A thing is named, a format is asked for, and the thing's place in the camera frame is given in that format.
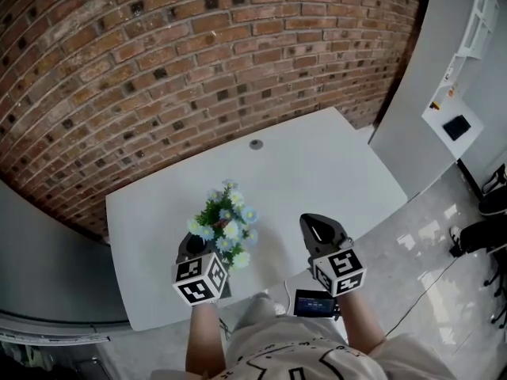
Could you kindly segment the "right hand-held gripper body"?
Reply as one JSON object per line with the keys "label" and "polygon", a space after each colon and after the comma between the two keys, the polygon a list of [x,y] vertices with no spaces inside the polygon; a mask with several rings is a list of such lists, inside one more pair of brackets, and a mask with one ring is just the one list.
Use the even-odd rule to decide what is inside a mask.
{"label": "right hand-held gripper body", "polygon": [[364,285],[366,267],[355,254],[353,239],[343,226],[324,215],[305,213],[299,217],[313,278],[333,297]]}

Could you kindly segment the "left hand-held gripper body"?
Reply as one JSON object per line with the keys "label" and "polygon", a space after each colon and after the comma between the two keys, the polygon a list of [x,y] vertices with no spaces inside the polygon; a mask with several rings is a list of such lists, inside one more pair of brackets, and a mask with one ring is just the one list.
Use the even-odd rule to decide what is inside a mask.
{"label": "left hand-held gripper body", "polygon": [[228,267],[211,241],[187,233],[171,269],[174,290],[189,306],[229,298]]}

